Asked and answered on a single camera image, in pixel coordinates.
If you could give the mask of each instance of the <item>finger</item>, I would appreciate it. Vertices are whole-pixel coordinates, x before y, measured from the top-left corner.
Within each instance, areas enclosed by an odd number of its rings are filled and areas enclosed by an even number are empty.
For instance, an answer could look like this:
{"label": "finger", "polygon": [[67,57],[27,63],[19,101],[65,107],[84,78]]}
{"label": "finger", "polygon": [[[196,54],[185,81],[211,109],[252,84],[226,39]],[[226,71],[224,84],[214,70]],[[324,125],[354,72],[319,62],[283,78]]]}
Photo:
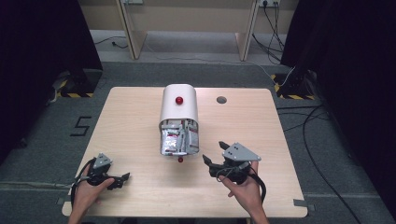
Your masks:
{"label": "finger", "polygon": [[251,167],[254,171],[256,171],[257,175],[259,174],[259,162],[258,162],[258,161],[252,161],[250,167]]}
{"label": "finger", "polygon": [[82,172],[82,175],[85,175],[85,176],[88,175],[88,172],[90,171],[91,166],[92,166],[91,164],[87,165],[87,167],[85,167],[84,171]]}
{"label": "finger", "polygon": [[100,184],[99,186],[101,186],[103,189],[106,189],[108,186],[110,186],[114,181],[116,181],[114,178],[109,178],[106,179],[102,184]]}
{"label": "finger", "polygon": [[231,181],[231,179],[225,177],[224,175],[220,175],[219,179],[221,180],[221,183],[223,183],[223,185],[225,187],[227,187],[227,189],[229,189],[230,191],[233,191],[236,187],[235,183],[233,183],[233,181]]}
{"label": "finger", "polygon": [[106,179],[102,184],[96,186],[95,190],[97,193],[101,193],[103,190],[105,190],[108,186],[110,186],[113,182],[115,181],[114,178],[109,178]]}

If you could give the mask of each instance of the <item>red button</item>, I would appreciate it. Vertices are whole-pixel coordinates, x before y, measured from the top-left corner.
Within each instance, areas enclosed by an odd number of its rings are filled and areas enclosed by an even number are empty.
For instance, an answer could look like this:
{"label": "red button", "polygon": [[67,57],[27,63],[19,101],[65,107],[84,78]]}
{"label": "red button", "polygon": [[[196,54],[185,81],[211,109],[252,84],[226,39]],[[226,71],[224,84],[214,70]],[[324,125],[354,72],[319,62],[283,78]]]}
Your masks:
{"label": "red button", "polygon": [[176,104],[177,104],[177,105],[183,104],[183,98],[182,98],[181,96],[178,96],[178,97],[176,98]]}

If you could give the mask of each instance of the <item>white cylindrical device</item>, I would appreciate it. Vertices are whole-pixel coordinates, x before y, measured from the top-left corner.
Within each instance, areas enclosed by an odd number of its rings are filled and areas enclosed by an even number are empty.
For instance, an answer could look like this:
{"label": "white cylindrical device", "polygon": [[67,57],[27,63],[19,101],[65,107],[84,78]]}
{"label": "white cylindrical device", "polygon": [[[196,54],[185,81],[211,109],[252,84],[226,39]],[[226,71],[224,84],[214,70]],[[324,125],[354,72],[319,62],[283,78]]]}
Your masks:
{"label": "white cylindrical device", "polygon": [[164,156],[199,152],[198,106],[193,86],[171,84],[163,90],[160,132],[160,151]]}

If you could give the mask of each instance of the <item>black cable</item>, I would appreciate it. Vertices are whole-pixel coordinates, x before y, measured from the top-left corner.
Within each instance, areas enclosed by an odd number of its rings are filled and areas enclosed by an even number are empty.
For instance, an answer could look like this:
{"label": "black cable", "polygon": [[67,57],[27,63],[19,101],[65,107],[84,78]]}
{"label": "black cable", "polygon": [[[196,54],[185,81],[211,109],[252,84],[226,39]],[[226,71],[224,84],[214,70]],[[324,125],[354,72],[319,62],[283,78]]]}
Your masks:
{"label": "black cable", "polygon": [[[276,7],[276,17],[278,17],[278,9],[277,9],[278,7]],[[264,14],[265,14],[265,17],[267,18],[267,20],[268,20],[268,22],[270,23],[270,26],[271,26],[271,29],[272,29],[272,31],[273,31],[273,36],[276,38],[276,40],[279,42],[279,43],[282,43],[282,40],[280,40],[280,38],[279,38],[279,35],[278,35],[278,33],[277,33],[277,18],[276,18],[276,28],[274,27],[274,25],[272,24],[272,22],[271,22],[271,20],[270,20],[270,18],[269,18],[269,16],[268,16],[268,14],[267,14],[267,10],[265,10],[266,9],[266,7],[264,7]]]}
{"label": "black cable", "polygon": [[257,38],[256,38],[256,36],[255,36],[254,34],[253,34],[252,36],[253,36],[253,38],[256,40],[256,42],[257,42],[257,44],[259,45],[259,47],[260,47],[264,52],[266,52],[266,53],[268,54],[268,57],[271,55],[271,57],[273,57],[274,59],[276,59],[277,61],[280,62],[280,59],[279,59],[278,57],[276,57],[276,55],[275,55],[273,52],[270,51],[271,48],[268,48],[268,47],[264,46],[264,44],[262,44],[259,40],[257,40]]}
{"label": "black cable", "polygon": [[285,47],[285,45],[283,44],[282,40],[279,37],[279,33],[277,32],[277,22],[279,21],[279,3],[278,2],[274,2],[274,6],[275,6],[275,30],[276,30],[276,36],[277,36],[277,42],[279,44],[280,49],[283,50],[283,47]]}
{"label": "black cable", "polygon": [[356,214],[352,211],[352,209],[349,207],[349,205],[347,204],[347,202],[343,199],[343,197],[341,197],[341,195],[337,192],[337,190],[332,186],[332,184],[327,180],[327,178],[324,176],[324,174],[320,171],[320,169],[318,168],[317,163],[315,162],[311,151],[309,150],[308,144],[306,143],[306,137],[305,137],[305,125],[306,123],[309,121],[309,118],[315,113],[315,111],[319,108],[321,108],[322,105],[317,106],[315,109],[313,109],[311,111],[311,113],[309,113],[308,117],[305,119],[304,121],[304,125],[303,125],[303,139],[304,139],[304,146],[306,149],[306,152],[308,153],[309,158],[311,159],[312,163],[314,164],[315,168],[317,169],[318,173],[320,174],[320,176],[322,177],[322,179],[326,182],[326,184],[332,189],[332,191],[335,193],[335,195],[337,195],[337,197],[341,200],[341,202],[344,204],[344,206],[349,210],[350,214],[355,218],[357,223],[361,223],[358,219],[358,217],[356,216]]}
{"label": "black cable", "polygon": [[82,167],[81,171],[79,172],[78,176],[75,177],[75,182],[73,183],[72,187],[71,187],[71,192],[70,192],[70,203],[72,204],[72,208],[73,208],[73,204],[74,204],[74,198],[76,195],[76,190],[78,187],[78,184],[83,181],[80,180],[82,173],[84,173],[84,170],[87,168],[87,166],[93,164],[95,162],[96,158],[93,158],[89,161],[87,161],[87,163],[85,163],[85,165]]}
{"label": "black cable", "polygon": [[252,174],[248,174],[248,176],[252,177],[259,185],[262,187],[262,203],[264,202],[265,195],[267,194],[267,187],[265,187],[264,181],[257,175],[257,172],[250,166],[250,170],[253,171]]}
{"label": "black cable", "polygon": [[[274,36],[275,36],[275,34],[273,34],[273,35],[271,36],[271,40],[270,40],[270,43],[268,44],[268,48],[271,47],[272,41],[274,40]],[[271,58],[270,58],[270,54],[268,54],[268,61],[270,61],[271,63],[273,63],[273,64],[275,64],[275,65],[280,65],[280,60],[278,60],[277,58],[276,58],[276,60],[279,61],[279,63],[274,63],[274,62],[271,60]]]}
{"label": "black cable", "polygon": [[120,49],[126,49],[126,48],[128,48],[128,45],[127,46],[120,46],[120,45],[118,45],[116,42],[111,42],[111,44],[113,45],[113,46],[115,46],[115,47],[119,47]]}
{"label": "black cable", "polygon": [[254,34],[252,34],[252,36],[253,36],[253,38],[256,40],[256,42],[257,42],[257,44],[258,44],[259,46],[262,46],[262,47],[264,47],[264,48],[266,48],[266,49],[270,49],[270,50],[273,50],[273,51],[276,51],[276,52],[279,52],[279,53],[282,53],[282,52],[283,52],[283,51],[280,50],[280,49],[271,49],[271,48],[268,48],[267,46],[265,46],[264,44],[262,44],[259,40],[257,40],[257,38],[256,38],[256,36],[255,36]]}
{"label": "black cable", "polygon": [[[318,114],[317,116],[315,116],[315,117],[313,117],[312,119],[320,119],[320,115],[322,115],[322,114],[325,114],[325,113],[321,113],[321,114]],[[290,130],[292,130],[292,129],[295,129],[295,128],[298,128],[298,127],[300,127],[300,126],[303,126],[304,124],[302,123],[302,124],[298,124],[298,125],[296,125],[296,126],[294,126],[294,127],[291,127],[291,128],[288,128],[288,129],[285,129],[285,130],[283,130],[283,132],[285,133],[285,132],[287,132],[287,131],[290,131]]]}
{"label": "black cable", "polygon": [[112,38],[126,38],[126,37],[125,36],[111,36],[111,37],[103,39],[103,40],[101,40],[99,42],[95,42],[94,44],[97,45],[97,44],[103,43],[103,42],[105,42],[105,41],[107,41],[109,39],[112,39]]}
{"label": "black cable", "polygon": [[302,105],[302,106],[285,106],[285,107],[278,107],[276,110],[283,110],[283,109],[302,109],[302,108],[316,108],[321,105]]}
{"label": "black cable", "polygon": [[[305,115],[308,116],[309,114],[304,114],[304,113],[298,113],[298,112],[286,112],[286,113],[278,113],[278,115]],[[330,119],[325,119],[325,118],[321,118],[320,115],[322,114],[327,114],[326,112],[315,115],[315,116],[311,116],[314,117],[314,119],[323,119],[323,120],[330,120]]]}

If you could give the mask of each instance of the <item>metal mechanism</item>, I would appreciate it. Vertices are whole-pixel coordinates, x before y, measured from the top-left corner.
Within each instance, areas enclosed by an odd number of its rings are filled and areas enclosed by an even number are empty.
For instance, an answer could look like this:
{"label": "metal mechanism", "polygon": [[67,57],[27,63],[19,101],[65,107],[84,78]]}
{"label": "metal mechanism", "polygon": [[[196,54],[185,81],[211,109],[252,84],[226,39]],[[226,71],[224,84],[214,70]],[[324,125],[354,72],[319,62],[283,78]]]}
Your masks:
{"label": "metal mechanism", "polygon": [[204,163],[209,166],[210,176],[219,180],[223,175],[237,184],[242,184],[248,178],[250,172],[250,161],[260,161],[262,158],[239,143],[229,146],[224,142],[219,142],[219,146],[224,149],[223,164],[212,163],[206,155],[203,155]]}
{"label": "metal mechanism", "polygon": [[122,177],[111,176],[107,174],[110,168],[112,160],[103,153],[99,153],[98,157],[94,160],[94,164],[90,167],[88,172],[87,182],[90,185],[98,186],[103,183],[106,179],[114,178],[115,181],[107,187],[107,189],[120,189],[125,181],[129,179],[129,175],[125,174]]}

